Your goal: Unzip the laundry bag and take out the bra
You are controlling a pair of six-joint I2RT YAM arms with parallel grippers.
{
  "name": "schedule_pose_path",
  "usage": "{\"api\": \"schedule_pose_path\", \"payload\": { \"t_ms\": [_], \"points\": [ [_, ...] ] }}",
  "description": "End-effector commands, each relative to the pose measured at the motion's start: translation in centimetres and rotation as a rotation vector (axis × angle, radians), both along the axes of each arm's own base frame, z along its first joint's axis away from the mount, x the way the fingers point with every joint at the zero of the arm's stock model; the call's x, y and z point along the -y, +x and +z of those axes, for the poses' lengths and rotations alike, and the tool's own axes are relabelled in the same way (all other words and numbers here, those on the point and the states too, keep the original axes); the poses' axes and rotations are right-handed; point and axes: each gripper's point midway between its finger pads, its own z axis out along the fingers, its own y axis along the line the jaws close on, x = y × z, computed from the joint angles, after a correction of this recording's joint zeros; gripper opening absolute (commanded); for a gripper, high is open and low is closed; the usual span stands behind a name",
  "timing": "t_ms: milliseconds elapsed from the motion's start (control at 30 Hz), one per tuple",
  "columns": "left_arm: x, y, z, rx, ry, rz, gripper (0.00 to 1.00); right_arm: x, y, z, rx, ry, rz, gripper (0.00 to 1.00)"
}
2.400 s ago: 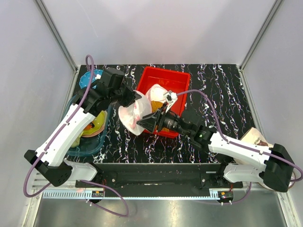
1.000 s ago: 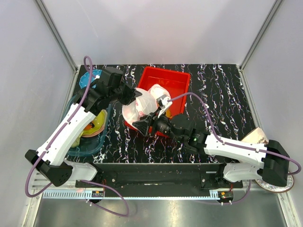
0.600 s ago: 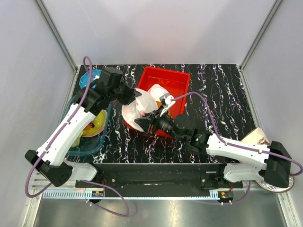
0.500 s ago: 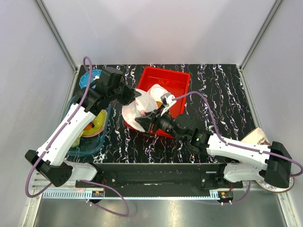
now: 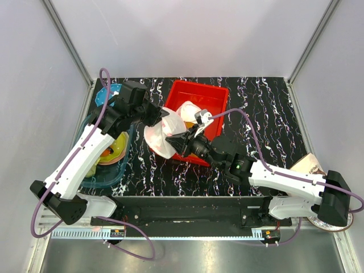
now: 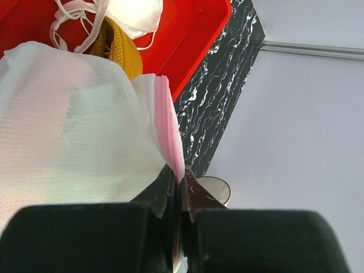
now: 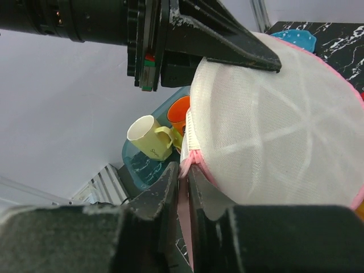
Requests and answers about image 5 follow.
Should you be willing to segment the white pink mesh laundry bag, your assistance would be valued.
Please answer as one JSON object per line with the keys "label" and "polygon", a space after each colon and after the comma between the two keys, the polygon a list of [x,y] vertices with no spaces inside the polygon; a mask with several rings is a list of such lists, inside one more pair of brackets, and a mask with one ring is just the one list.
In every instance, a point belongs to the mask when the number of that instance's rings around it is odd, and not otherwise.
{"label": "white pink mesh laundry bag", "polygon": [[162,109],[168,112],[168,115],[163,117],[162,120],[153,127],[145,126],[143,136],[150,149],[159,156],[170,159],[174,156],[176,151],[166,141],[166,137],[184,133],[187,128],[183,119],[175,111],[167,107],[162,107]]}

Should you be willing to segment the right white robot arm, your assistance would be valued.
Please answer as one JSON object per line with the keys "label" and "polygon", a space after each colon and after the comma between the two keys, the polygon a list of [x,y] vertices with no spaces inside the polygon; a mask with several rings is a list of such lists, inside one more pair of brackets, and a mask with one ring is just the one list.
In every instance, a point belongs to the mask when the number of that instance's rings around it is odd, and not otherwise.
{"label": "right white robot arm", "polygon": [[283,197],[270,197],[268,204],[258,211],[259,221],[272,225],[291,217],[317,217],[319,220],[344,227],[348,222],[350,189],[340,173],[304,174],[276,166],[265,167],[261,160],[246,155],[228,137],[220,135],[208,140],[192,129],[166,137],[177,154],[190,154],[218,168],[228,182],[266,187],[285,192]]}

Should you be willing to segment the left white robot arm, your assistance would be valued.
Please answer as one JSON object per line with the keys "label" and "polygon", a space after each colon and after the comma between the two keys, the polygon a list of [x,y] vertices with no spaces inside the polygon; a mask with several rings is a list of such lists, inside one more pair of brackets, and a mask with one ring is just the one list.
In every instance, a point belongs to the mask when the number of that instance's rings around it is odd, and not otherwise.
{"label": "left white robot arm", "polygon": [[101,154],[131,125],[153,127],[168,112],[153,103],[148,88],[135,81],[125,81],[117,95],[95,108],[79,140],[57,169],[44,181],[35,180],[30,191],[40,204],[72,225],[83,216],[103,216],[110,225],[122,221],[123,211],[108,197],[86,197],[78,188],[86,173]]}

